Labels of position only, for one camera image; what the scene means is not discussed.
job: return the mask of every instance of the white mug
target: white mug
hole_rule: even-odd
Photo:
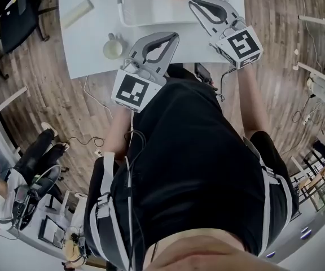
[[[108,59],[117,59],[124,53],[125,43],[113,33],[108,35],[109,41],[104,45],[103,52]]]

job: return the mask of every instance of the strap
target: strap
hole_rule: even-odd
[[[100,193],[101,197],[98,199],[98,213],[97,218],[105,218],[110,215],[108,207],[108,197],[110,195],[110,188],[113,181],[113,164],[115,161],[114,152],[104,153],[104,176],[101,182]]]
[[[1,225],[7,225],[8,223],[12,222],[12,218],[8,218],[8,219],[0,219],[0,224]]]
[[[104,251],[102,251],[102,246],[101,246],[101,242],[100,242],[100,235],[99,235],[99,231],[98,231],[98,228],[97,228],[96,207],[97,207],[97,204],[94,204],[94,206],[93,206],[93,208],[92,208],[92,210],[90,212],[91,235],[92,235],[92,238],[94,240],[94,244],[96,246],[96,249],[99,251],[100,256],[103,259],[107,260]]]
[[[259,256],[262,255],[267,246],[269,240],[269,228],[270,228],[270,187],[269,187],[269,176],[267,172],[262,169],[264,189],[265,189],[265,202],[264,202],[264,212],[263,212],[263,232],[262,232],[262,248],[260,250]]]
[[[110,193],[110,187],[113,180],[113,163],[115,161],[114,152],[104,153],[104,177],[101,182],[100,192],[101,195]]]
[[[285,228],[289,224],[289,222],[291,221],[291,218],[292,218],[293,199],[292,199],[292,194],[291,194],[291,191],[289,189],[286,179],[284,179],[282,176],[279,176],[279,175],[277,175],[276,177],[278,179],[280,179],[280,181],[282,182],[283,189],[284,189],[284,192],[285,192],[286,198],[287,198],[287,220],[286,220],[286,224],[284,225],[284,228]]]
[[[122,240],[120,227],[118,226],[115,207],[113,205],[112,197],[110,197],[108,205],[110,207],[110,216],[111,216],[113,231],[115,233],[116,243],[118,246],[118,251],[120,253],[121,260],[122,260],[122,263],[124,264],[125,270],[128,270],[130,261],[129,261],[128,254],[125,249],[124,241]]]

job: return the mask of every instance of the black device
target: black device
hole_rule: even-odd
[[[212,75],[201,63],[195,63],[194,72],[196,77],[201,79],[203,83],[210,85],[214,91],[218,91],[218,89],[214,87]]]

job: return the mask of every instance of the wooden floor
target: wooden floor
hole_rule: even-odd
[[[305,2],[307,16],[325,19],[325,0]],[[42,7],[57,4],[58,0],[45,0]],[[313,121],[309,121],[306,127],[301,122],[292,123],[293,114],[303,108],[309,96],[306,88],[308,73],[294,71],[292,67],[299,60],[319,69],[313,41],[305,25],[298,21],[298,14],[304,14],[303,0],[245,0],[245,11],[248,24],[253,25],[265,49],[263,58],[255,66],[270,116],[271,137],[290,173],[293,173],[296,168],[290,160],[291,156],[301,161],[301,156],[309,152],[317,136],[325,142],[325,106],[313,115]],[[24,85],[29,89],[27,95],[2,112],[14,139],[25,150],[41,131],[42,121],[53,125],[62,141],[69,137],[77,137],[84,142],[94,136],[104,138],[111,118],[83,92],[84,77],[69,79],[58,11],[43,15],[41,22],[45,32],[51,36],[49,41],[41,42],[37,33],[33,33],[1,61],[3,71],[9,73],[10,79],[0,79],[0,101]],[[325,29],[310,23],[309,28],[315,38],[318,60],[324,68]],[[211,64],[208,67],[218,81],[229,65]],[[109,96],[114,77],[114,72],[90,76],[87,90],[102,102],[111,104]],[[236,74],[225,78],[223,94],[224,114],[242,134]],[[317,101],[317,98],[310,100],[304,116],[314,109]],[[92,142],[83,146],[75,139],[70,144],[71,148],[61,160],[61,164],[69,167],[70,171],[59,186],[63,190],[87,193],[96,146]]]

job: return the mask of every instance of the harness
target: harness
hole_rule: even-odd
[[[264,188],[265,188],[265,203],[263,210],[263,226],[262,226],[262,248],[260,255],[262,255],[268,246],[269,241],[269,228],[270,228],[270,185],[282,184],[286,200],[287,200],[287,218],[284,228],[289,224],[292,217],[292,195],[289,190],[289,186],[286,180],[279,175],[276,175],[272,169],[268,168],[263,162],[260,153],[254,147],[254,145],[248,139],[243,139],[246,146],[254,153],[259,159]],[[116,218],[115,207],[113,203],[113,197],[110,195],[110,188],[113,181],[113,163],[115,154],[112,152],[104,153],[104,176],[101,183],[100,194],[98,201],[93,206],[90,212],[90,229],[92,235],[92,241],[95,248],[91,248],[95,256],[102,257],[121,270],[128,271],[129,269],[129,256],[125,249],[124,241],[120,232],[120,228]],[[129,226],[130,226],[130,238],[132,232],[132,215],[131,205],[129,204]],[[132,270],[135,270],[134,260],[131,265]]]

